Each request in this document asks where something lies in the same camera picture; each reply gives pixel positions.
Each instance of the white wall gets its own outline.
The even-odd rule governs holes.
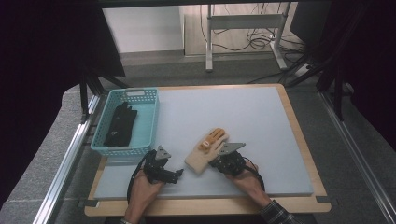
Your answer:
[[[119,53],[183,49],[179,7],[103,9]]]

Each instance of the white metal frame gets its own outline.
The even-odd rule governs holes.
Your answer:
[[[285,29],[291,2],[282,14],[212,16],[212,6],[207,5],[206,72],[213,71],[212,30],[277,28],[276,38],[270,46],[281,70],[288,67],[279,51],[279,42]]]

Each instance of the gray carpet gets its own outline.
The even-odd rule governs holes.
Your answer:
[[[172,63],[156,58],[152,61],[144,60],[142,65],[125,63],[124,69],[127,77],[120,80],[134,87],[245,84],[279,72],[270,54],[256,58],[251,55],[217,57],[212,73],[205,72],[205,63],[199,57],[173,60]],[[275,83],[279,78],[280,76],[272,76],[257,83]],[[316,80],[316,77],[312,77],[295,88],[287,89],[305,140],[332,201],[331,212],[308,216],[306,222],[387,223],[315,91]],[[107,89],[117,88],[105,80],[103,84]],[[35,218],[78,126],[78,90],[75,87],[64,95],[63,108],[36,158],[1,210],[0,223],[32,223]],[[390,197],[396,199],[396,178],[392,174],[396,166],[394,151],[347,98],[344,99],[343,107],[346,122],[352,127],[351,131],[357,137],[364,156]],[[94,127],[86,136],[86,144],[78,154],[73,175],[65,184],[50,223],[105,222],[103,217],[86,217],[80,204],[88,197],[100,159],[89,148],[93,132]],[[157,221],[151,220],[151,223],[160,223]],[[176,220],[171,219],[167,223],[176,223]]]

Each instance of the blue plastic basket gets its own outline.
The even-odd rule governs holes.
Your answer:
[[[128,102],[132,109],[137,110],[131,142],[128,147],[106,147],[104,142],[114,110],[123,102]],[[155,88],[111,91],[93,136],[91,148],[108,157],[144,156],[148,151],[152,150],[155,141],[158,110],[158,91]]]

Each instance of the dark sleeve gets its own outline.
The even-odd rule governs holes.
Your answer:
[[[294,215],[280,206],[275,200],[260,211],[260,215],[268,224],[303,224]]]

